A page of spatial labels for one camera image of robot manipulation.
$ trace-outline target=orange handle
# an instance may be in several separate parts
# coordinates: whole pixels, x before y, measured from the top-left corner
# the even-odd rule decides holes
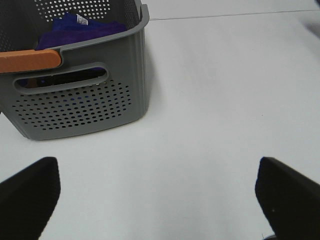
[[[0,52],[0,74],[52,69],[60,64],[59,53],[52,49]]]

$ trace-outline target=white surface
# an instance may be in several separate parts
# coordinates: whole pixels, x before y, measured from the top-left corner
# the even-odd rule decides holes
[[[58,158],[41,240],[260,240],[261,157],[320,182],[318,24],[320,12],[151,21],[145,117],[32,141],[0,115],[0,181]]]
[[[142,0],[153,19],[318,10],[315,0]]]

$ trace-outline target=white label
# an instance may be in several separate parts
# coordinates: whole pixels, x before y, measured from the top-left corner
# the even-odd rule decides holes
[[[79,14],[76,15],[76,22],[81,25],[89,25],[89,21]]]

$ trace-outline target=basket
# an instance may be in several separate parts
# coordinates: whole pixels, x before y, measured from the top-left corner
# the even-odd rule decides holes
[[[128,30],[32,50],[53,18],[71,10]],[[0,111],[33,140],[97,132],[141,118],[148,108],[148,21],[148,7],[140,0],[0,0]]]

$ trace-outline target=purple fabric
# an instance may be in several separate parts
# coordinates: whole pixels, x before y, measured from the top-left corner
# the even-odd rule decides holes
[[[88,25],[77,23],[77,16],[66,13],[63,19],[55,19],[52,31],[45,32],[39,39],[35,50],[43,50],[66,44],[73,44],[101,38],[126,31],[124,24],[116,21],[101,23],[89,20]]]

